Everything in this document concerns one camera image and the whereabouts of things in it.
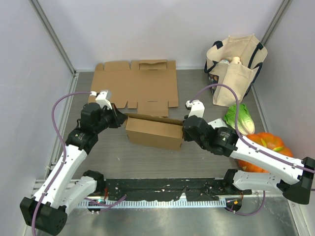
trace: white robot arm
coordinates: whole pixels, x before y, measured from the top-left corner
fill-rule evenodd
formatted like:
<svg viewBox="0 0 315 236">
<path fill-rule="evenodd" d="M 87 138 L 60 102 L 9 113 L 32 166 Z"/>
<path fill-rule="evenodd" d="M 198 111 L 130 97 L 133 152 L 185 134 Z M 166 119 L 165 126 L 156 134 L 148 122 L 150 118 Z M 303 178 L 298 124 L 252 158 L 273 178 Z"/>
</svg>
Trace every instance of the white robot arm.
<svg viewBox="0 0 315 236">
<path fill-rule="evenodd" d="M 204 106 L 199 100 L 194 100 L 191 103 L 188 101 L 186 108 L 191 109 L 183 125 L 186 141 L 195 141 L 201 148 L 216 155 L 225 155 L 247 161 L 270 172 L 248 173 L 228 170 L 224 178 L 227 184 L 239 190 L 278 191 L 296 203 L 309 203 L 313 174 L 298 169 L 297 166 L 314 170 L 315 161 L 313 159 L 306 157 L 300 160 L 287 157 L 243 137 L 245 141 L 255 147 L 253 149 L 239 139 L 236 132 L 228 128 L 221 119 L 207 123 L 202 118 Z M 291 165 L 272 159 L 261 153 L 260 150 L 289 162 Z"/>
<path fill-rule="evenodd" d="M 69 190 L 67 185 L 75 171 L 90 153 L 98 141 L 98 134 L 107 128 L 118 128 L 127 119 L 120 113 L 115 104 L 109 102 L 110 92 L 101 91 L 96 96 L 96 103 L 87 103 L 81 111 L 81 118 L 77 120 L 76 128 L 71 131 L 65 142 L 67 157 L 63 162 L 63 153 L 56 166 L 49 174 L 45 183 L 30 198 L 23 198 L 20 209 L 27 225 L 31 226 L 35 207 L 45 193 L 37 213 L 35 226 L 51 235 L 57 235 L 64 227 L 67 216 L 86 196 L 102 192 L 105 188 L 104 175 L 95 171 L 86 171 L 83 177 Z M 56 175 L 63 163 L 59 174 L 45 192 L 47 185 Z"/>
</svg>

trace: green vegetable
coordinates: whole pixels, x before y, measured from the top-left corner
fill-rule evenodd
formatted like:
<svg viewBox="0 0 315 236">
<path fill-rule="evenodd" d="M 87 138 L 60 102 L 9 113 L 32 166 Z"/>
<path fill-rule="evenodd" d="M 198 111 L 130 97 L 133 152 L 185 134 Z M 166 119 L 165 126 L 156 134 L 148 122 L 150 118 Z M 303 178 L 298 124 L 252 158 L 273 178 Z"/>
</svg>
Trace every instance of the green vegetable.
<svg viewBox="0 0 315 236">
<path fill-rule="evenodd" d="M 230 106 L 226 115 L 224 116 L 225 122 L 235 129 L 235 113 L 236 105 Z M 241 134 L 248 135 L 255 132 L 255 124 L 252 120 L 250 112 L 245 104 L 240 104 L 240 110 L 238 113 L 237 127 Z"/>
</svg>

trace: flattened cardboard box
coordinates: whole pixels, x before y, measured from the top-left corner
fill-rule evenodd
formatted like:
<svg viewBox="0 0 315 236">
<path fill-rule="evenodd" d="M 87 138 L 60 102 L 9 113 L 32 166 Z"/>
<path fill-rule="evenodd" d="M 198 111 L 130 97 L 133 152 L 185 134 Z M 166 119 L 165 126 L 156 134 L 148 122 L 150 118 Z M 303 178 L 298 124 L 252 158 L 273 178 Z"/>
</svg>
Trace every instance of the flattened cardboard box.
<svg viewBox="0 0 315 236">
<path fill-rule="evenodd" d="M 180 150 L 183 142 L 181 120 L 141 114 L 128 116 L 126 132 L 130 142 L 156 148 Z"/>
<path fill-rule="evenodd" d="M 110 61 L 95 68 L 91 91 L 108 89 L 117 108 L 138 109 L 139 114 L 167 117 L 178 107 L 174 60 Z"/>
</svg>

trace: metal floor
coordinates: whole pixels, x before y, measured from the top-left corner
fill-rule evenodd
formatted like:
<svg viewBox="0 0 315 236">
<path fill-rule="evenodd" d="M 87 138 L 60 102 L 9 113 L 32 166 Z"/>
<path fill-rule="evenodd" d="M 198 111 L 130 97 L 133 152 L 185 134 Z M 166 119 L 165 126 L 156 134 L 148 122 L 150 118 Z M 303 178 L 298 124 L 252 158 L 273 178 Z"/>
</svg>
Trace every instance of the metal floor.
<svg viewBox="0 0 315 236">
<path fill-rule="evenodd" d="M 243 212 L 257 209 L 261 199 L 247 198 Z M 239 216 L 223 208 L 112 209 L 100 215 L 74 210 L 59 236 L 298 236 L 284 198 L 267 198 L 255 216 Z"/>
<path fill-rule="evenodd" d="M 89 91 L 93 72 L 80 73 L 76 91 Z M 203 87 L 208 78 L 203 70 L 178 70 L 177 84 L 179 107 L 169 109 L 169 117 L 183 119 L 189 113 L 185 109 L 187 100 Z M 210 122 L 223 118 L 227 107 L 212 104 L 210 91 L 199 97 L 205 105 L 204 118 Z M 65 138 L 75 128 L 82 107 L 88 101 L 88 95 L 76 95 L 73 98 L 68 117 Z M 243 102 L 247 105 L 255 122 L 256 132 L 263 131 L 257 105 L 250 92 Z M 123 112 L 136 112 L 135 109 L 122 109 Z M 74 179 L 82 176 L 86 170 L 99 171 L 106 178 L 166 178 L 166 177 L 224 177 L 227 169 L 235 169 L 235 160 L 215 156 L 202 150 L 196 143 L 184 142 L 180 151 L 163 150 L 155 147 L 135 145 L 129 142 L 125 128 L 106 129 L 99 136 L 98 143 L 90 155 L 81 164 Z"/>
<path fill-rule="evenodd" d="M 89 91 L 93 73 L 80 73 L 76 91 Z M 183 119 L 188 114 L 185 102 L 208 85 L 202 70 L 177 71 L 179 107 L 170 108 L 169 117 Z M 214 106 L 210 92 L 199 98 L 205 105 L 204 118 L 222 118 L 226 107 Z M 80 111 L 88 97 L 73 98 L 65 137 L 76 126 Z M 243 100 L 255 122 L 256 132 L 263 131 L 252 92 Z M 181 151 L 133 145 L 123 127 L 107 129 L 81 164 L 73 179 L 86 170 L 103 173 L 106 178 L 156 177 L 223 177 L 229 168 L 237 168 L 233 159 L 215 156 L 195 143 L 183 143 Z M 260 205 L 257 196 L 243 200 L 242 212 L 253 212 Z M 251 217 L 227 212 L 223 208 L 182 209 L 112 209 L 101 215 L 82 216 L 76 209 L 60 236 L 297 236 L 298 232 L 288 206 L 282 197 L 268 197 L 262 211 Z"/>
</svg>

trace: bottle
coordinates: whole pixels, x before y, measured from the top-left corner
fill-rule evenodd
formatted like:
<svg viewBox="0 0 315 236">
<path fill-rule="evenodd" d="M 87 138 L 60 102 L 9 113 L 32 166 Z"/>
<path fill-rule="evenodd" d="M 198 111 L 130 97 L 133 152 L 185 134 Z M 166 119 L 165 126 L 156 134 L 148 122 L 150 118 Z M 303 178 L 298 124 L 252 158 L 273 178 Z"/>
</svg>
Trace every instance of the bottle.
<svg viewBox="0 0 315 236">
<path fill-rule="evenodd" d="M 242 64 L 241 59 L 239 57 L 233 57 L 231 64 Z"/>
<path fill-rule="evenodd" d="M 220 63 L 225 63 L 225 64 L 230 65 L 230 62 L 227 59 L 220 60 Z"/>
</svg>

